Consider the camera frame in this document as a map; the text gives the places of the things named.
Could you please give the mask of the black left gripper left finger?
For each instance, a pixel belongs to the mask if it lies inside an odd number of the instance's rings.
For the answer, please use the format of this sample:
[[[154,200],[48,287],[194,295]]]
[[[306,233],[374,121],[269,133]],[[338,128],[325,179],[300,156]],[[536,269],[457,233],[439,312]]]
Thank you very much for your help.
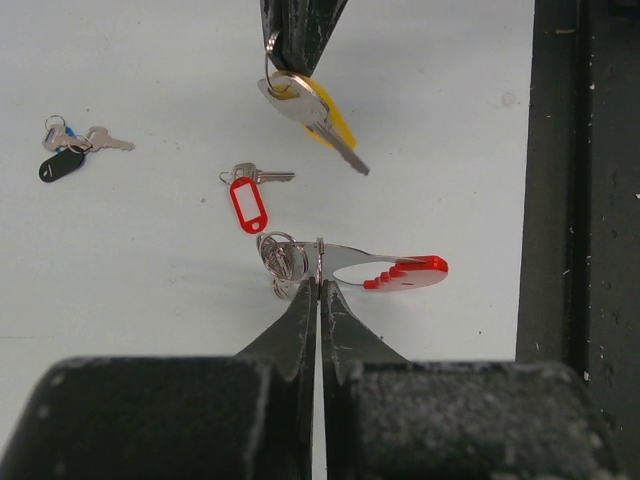
[[[318,287],[239,353],[71,357],[36,384],[5,479],[308,479]]]

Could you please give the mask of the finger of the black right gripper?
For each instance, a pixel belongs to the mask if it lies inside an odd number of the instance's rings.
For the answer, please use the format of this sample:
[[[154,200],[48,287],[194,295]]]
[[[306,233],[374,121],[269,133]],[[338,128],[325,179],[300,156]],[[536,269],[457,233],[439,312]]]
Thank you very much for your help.
[[[304,74],[300,14],[305,2],[262,0],[259,4],[267,58],[279,70]]]
[[[294,71],[311,76],[347,5],[347,0],[294,2]]]

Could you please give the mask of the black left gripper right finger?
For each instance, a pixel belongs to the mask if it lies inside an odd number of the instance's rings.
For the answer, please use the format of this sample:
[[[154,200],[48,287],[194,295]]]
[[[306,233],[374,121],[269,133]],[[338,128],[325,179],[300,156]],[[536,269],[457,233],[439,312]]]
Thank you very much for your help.
[[[331,479],[621,479],[583,382],[558,362],[412,362],[321,289]]]

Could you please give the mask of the yellow tagged key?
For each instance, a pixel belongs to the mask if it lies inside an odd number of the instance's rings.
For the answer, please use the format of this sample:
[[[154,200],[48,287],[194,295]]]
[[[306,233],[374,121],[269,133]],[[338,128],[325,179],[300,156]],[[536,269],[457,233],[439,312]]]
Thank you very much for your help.
[[[338,111],[321,96],[320,89],[312,85],[310,78],[286,70],[269,73],[273,61],[279,31],[272,33],[265,47],[265,77],[257,83],[267,101],[284,117],[299,123],[316,135],[358,173],[368,176],[369,166],[350,146],[347,135],[338,129]]]

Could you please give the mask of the red handled metal key organiser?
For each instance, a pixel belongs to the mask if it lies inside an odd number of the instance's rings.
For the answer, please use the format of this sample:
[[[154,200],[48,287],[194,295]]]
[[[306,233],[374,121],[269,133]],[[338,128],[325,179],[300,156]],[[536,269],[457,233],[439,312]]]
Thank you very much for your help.
[[[383,293],[436,285],[449,274],[448,263],[437,255],[376,255],[327,243],[321,238],[313,242],[298,241],[284,232],[258,235],[256,248],[264,267],[273,277],[275,295],[284,300],[293,299],[302,281],[310,277],[318,284],[330,280],[363,291]],[[358,281],[339,276],[343,270],[372,264],[382,264],[386,268]]]

